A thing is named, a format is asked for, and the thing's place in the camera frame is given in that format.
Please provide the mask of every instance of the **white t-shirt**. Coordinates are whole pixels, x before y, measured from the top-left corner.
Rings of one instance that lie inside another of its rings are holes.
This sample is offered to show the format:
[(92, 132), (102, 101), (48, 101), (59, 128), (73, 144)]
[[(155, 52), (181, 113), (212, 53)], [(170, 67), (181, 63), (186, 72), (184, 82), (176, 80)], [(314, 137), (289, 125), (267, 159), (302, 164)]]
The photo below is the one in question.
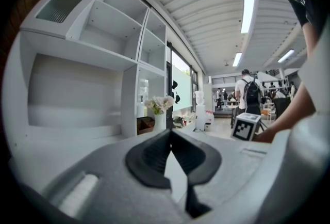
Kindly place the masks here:
[[(244, 79), (247, 82), (251, 82), (251, 81), (253, 81), (254, 78), (250, 75), (246, 75), (242, 79)], [(258, 79), (255, 79), (255, 82), (256, 82), (257, 86), (259, 86), (259, 88), (262, 92), (263, 89), (262, 89), (261, 82)], [(239, 106), (238, 106), (240, 109), (246, 108), (246, 103), (245, 103), (245, 100), (243, 99), (245, 85), (246, 85), (246, 82), (244, 82), (243, 80), (240, 79), (236, 82), (236, 86), (235, 86), (235, 91), (239, 91), (241, 93), (241, 98), (240, 98)]]
[(285, 98), (285, 97), (286, 97), (286, 96), (285, 96), (282, 92), (277, 91), (277, 92), (276, 92), (276, 95), (275, 95), (274, 98)]
[(295, 86), (291, 86), (291, 90), (290, 90), (290, 96), (293, 98), (295, 93)]

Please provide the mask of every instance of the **white statue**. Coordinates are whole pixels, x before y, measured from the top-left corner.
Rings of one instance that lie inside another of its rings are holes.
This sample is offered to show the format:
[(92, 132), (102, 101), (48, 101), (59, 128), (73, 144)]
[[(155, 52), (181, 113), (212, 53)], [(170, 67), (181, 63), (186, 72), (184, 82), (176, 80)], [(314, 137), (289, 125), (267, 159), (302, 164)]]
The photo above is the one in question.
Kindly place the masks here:
[(203, 91), (196, 91), (196, 103), (197, 105), (204, 105), (204, 92)]

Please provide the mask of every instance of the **bouquet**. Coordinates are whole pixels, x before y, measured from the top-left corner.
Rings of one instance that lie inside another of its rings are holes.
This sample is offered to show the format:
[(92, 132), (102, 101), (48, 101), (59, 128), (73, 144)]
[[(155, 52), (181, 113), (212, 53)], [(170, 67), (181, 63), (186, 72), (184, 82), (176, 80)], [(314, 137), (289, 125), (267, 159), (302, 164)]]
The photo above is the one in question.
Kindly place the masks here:
[(168, 110), (174, 104), (174, 98), (171, 96), (167, 96), (164, 98), (161, 97), (153, 97), (150, 100), (147, 100), (144, 105), (151, 109), (155, 115), (164, 114), (166, 110)]

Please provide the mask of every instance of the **ceiling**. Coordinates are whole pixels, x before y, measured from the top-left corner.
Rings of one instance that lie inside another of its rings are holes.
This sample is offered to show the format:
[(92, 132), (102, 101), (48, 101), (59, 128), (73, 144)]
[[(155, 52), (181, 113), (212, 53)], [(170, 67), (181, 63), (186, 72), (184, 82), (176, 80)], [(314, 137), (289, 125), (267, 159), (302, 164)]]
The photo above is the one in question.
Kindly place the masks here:
[[(251, 71), (298, 68), (306, 59), (302, 32), (285, 42), (298, 22), (287, 0), (256, 0), (255, 24), (246, 44), (247, 36), (240, 32), (243, 0), (159, 1), (183, 30), (208, 75), (237, 72), (232, 64), (239, 51), (244, 51), (239, 69)], [(295, 50), (294, 56), (278, 64), (289, 49)]]

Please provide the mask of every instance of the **corrugated ceiling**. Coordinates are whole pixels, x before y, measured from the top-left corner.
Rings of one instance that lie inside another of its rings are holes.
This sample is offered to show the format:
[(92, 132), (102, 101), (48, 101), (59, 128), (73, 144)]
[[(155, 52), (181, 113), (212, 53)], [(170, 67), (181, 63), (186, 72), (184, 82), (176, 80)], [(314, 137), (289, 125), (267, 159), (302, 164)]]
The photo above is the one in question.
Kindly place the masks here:
[[(243, 0), (159, 1), (182, 28), (209, 74), (237, 72), (232, 64), (242, 49)], [(259, 0), (254, 30), (239, 68), (262, 70), (297, 22), (287, 0)], [(297, 54), (305, 46), (298, 36), (287, 50), (297, 49)], [(269, 66), (279, 67), (277, 60)]]

